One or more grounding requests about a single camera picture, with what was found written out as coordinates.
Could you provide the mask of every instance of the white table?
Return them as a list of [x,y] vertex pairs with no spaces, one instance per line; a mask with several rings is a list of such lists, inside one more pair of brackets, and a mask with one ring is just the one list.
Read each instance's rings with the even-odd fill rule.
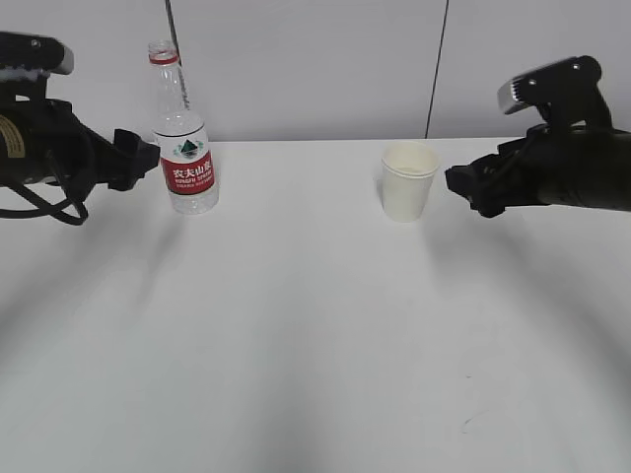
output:
[[155,171],[0,222],[0,471],[631,471],[631,216],[487,221],[439,175],[392,223],[385,146],[217,144],[205,216]]

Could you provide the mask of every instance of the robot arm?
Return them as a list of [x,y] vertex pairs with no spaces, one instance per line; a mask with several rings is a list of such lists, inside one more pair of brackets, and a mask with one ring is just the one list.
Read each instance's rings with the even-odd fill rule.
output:
[[[46,98],[50,74],[70,74],[73,66],[72,51],[57,39],[0,32],[0,186],[35,206],[0,210],[0,218],[49,215],[81,225],[88,218],[84,202],[95,185],[131,190],[158,165],[158,147],[119,129],[111,144],[79,121],[70,102]],[[25,186],[36,182],[60,186],[66,198],[46,202]],[[70,206],[77,216],[64,212]]]
[[499,91],[502,111],[535,106],[546,123],[497,154],[448,169],[448,188],[487,218],[551,204],[631,211],[631,134],[613,128],[597,88],[601,75],[582,56],[509,81]]

